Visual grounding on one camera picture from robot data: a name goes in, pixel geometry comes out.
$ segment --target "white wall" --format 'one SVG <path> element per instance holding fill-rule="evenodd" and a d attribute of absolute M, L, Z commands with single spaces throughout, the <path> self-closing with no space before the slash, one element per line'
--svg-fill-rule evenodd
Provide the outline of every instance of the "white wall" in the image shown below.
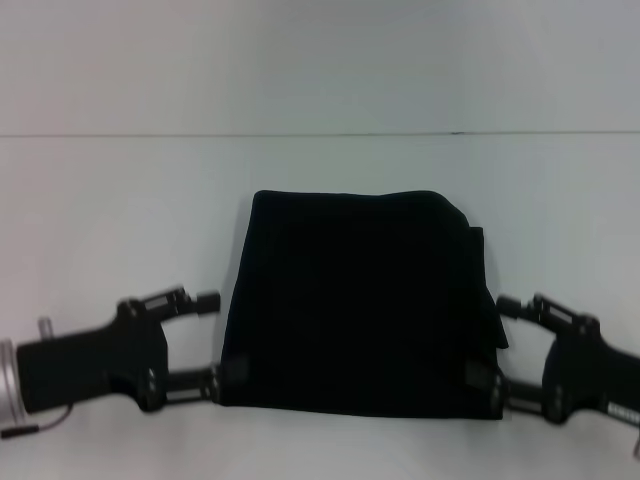
<path fill-rule="evenodd" d="M 208 362 L 253 193 L 431 189 L 485 228 L 493 294 L 543 291 L 640 352 L 640 135 L 551 133 L 640 131 L 639 8 L 0 2 L 0 333 L 31 340 L 42 314 L 59 333 L 91 328 L 123 296 L 219 288 L 219 318 L 167 329 L 172 366 Z M 520 130 L 549 133 L 295 136 Z M 551 337 L 506 326 L 501 364 L 539 379 Z M 145 416 L 109 398 L 3 443 L 0 466 L 12 479 L 626 479 L 636 434 L 588 413 L 564 428 L 210 405 Z"/>
<path fill-rule="evenodd" d="M 4 0 L 0 133 L 640 130 L 632 0 Z"/>

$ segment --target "black cloth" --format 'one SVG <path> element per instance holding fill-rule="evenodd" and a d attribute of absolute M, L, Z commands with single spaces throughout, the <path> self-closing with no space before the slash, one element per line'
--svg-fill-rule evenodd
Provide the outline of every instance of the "black cloth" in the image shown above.
<path fill-rule="evenodd" d="M 507 346 L 483 235 L 433 192 L 255 195 L 220 403 L 499 418 L 465 365 Z"/>

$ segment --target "screw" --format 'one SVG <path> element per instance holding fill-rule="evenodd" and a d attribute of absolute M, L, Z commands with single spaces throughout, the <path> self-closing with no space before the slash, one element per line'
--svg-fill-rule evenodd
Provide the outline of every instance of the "screw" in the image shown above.
<path fill-rule="evenodd" d="M 497 412 L 499 406 L 500 406 L 500 390 L 498 390 L 498 387 L 495 387 L 491 392 L 491 401 L 490 401 L 491 411 Z"/>
<path fill-rule="evenodd" d="M 562 387 L 560 385 L 556 386 L 556 398 L 553 402 L 553 407 L 551 408 L 550 414 L 552 420 L 560 422 L 562 420 Z"/>
<path fill-rule="evenodd" d="M 151 368 L 149 369 L 149 390 L 156 391 L 156 373 Z"/>
<path fill-rule="evenodd" d="M 129 309 L 129 315 L 131 315 L 133 318 L 138 316 L 138 312 L 136 311 L 136 309 L 133 307 L 133 305 L 131 304 L 131 302 L 127 302 L 127 308 Z"/>

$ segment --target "wire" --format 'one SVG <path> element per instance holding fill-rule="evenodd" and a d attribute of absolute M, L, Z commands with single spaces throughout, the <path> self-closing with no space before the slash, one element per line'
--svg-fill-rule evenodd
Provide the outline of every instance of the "wire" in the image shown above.
<path fill-rule="evenodd" d="M 52 428 L 56 428 L 58 425 L 64 422 L 67 418 L 69 418 L 69 415 L 71 415 L 72 411 L 73 411 L 73 404 L 67 405 L 67 409 L 64 411 L 64 413 L 60 415 L 58 418 L 56 418 L 54 421 L 50 423 L 45 423 L 44 425 L 40 425 L 40 431 L 44 432 L 46 430 L 51 430 Z"/>
<path fill-rule="evenodd" d="M 71 415 L 72 411 L 73 404 L 67 405 L 64 413 L 50 423 L 45 423 L 44 425 L 24 425 L 22 427 L 7 428 L 0 431 L 0 439 L 7 440 L 9 438 L 21 437 L 23 435 L 33 435 L 34 433 L 51 430 L 52 428 L 57 427 L 67 418 L 69 418 L 69 415 Z"/>

